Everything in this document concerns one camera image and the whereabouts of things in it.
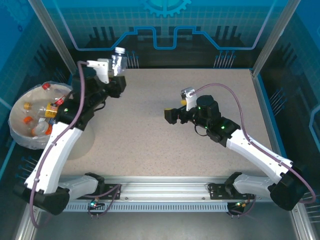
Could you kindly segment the clear white-cap bottle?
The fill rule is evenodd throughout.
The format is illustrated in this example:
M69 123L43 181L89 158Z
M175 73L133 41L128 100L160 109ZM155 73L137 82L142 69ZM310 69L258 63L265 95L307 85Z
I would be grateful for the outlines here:
M112 74L113 76L122 75L127 69L126 50L122 47L115 47L114 54L111 56L112 60Z

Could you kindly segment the orange juice label bottle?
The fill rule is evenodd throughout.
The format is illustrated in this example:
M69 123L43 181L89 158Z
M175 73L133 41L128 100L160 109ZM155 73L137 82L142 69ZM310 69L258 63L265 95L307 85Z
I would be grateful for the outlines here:
M48 101L25 102L23 108L39 118L54 118L58 113L58 107Z

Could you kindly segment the small orange-label brown-cap bottle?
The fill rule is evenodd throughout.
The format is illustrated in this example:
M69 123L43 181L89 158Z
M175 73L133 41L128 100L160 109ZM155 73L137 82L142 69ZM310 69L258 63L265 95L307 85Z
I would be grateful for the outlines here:
M37 119L27 116L23 119L23 122L33 137L47 136L52 133L53 126L44 117Z

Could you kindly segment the blue-edged aluminium side rail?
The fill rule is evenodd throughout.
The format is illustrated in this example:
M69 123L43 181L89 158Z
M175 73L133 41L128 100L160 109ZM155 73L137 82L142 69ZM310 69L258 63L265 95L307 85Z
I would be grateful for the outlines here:
M268 134L270 147L260 143L257 138L253 136L253 142L262 148L264 152L261 152L252 146L251 149L253 152L258 154L258 157L261 157L262 159L259 160L258 157L255 156L253 159L249 158L249 161L263 171L270 180L277 184L284 174L289 172L289 168L292 167L292 161L287 157L262 78L259 75L257 78L251 78L264 120L266 132Z
M63 74L62 82L73 88L78 88L81 84L79 72L77 71L75 74L71 74L70 72L65 72Z

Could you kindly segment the aluminium front rail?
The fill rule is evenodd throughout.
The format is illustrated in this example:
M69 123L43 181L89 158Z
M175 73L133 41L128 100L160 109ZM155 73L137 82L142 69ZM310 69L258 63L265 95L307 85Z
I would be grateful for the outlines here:
M242 175L241 194L253 194L264 200L270 199L268 187L272 181L268 177ZM88 173L83 176L72 176L48 183L46 186L36 184L36 190L46 194L57 190L66 190L71 201L84 195L99 195L104 193L105 185L121 184L120 200L167 202L167 201L199 201L210 200L208 184L225 184L224 178L212 177L167 177L167 176L108 176L103 178Z

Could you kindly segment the aluminium frame post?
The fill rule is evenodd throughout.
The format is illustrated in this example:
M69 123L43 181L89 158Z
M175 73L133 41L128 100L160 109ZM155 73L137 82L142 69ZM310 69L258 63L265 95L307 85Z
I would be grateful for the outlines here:
M276 46L278 40L283 34L285 28L287 27L291 17L296 11L301 0L288 0L282 13L280 14L274 28L272 29L264 47L262 48L252 70L251 76L257 78L266 61L268 60L270 54L272 53L274 47Z
M74 75L77 72L77 66L64 43L58 29L56 28L50 14L45 8L42 0L28 0L30 6L38 17L40 23L48 34L51 42L58 51L60 57L68 68L69 72Z

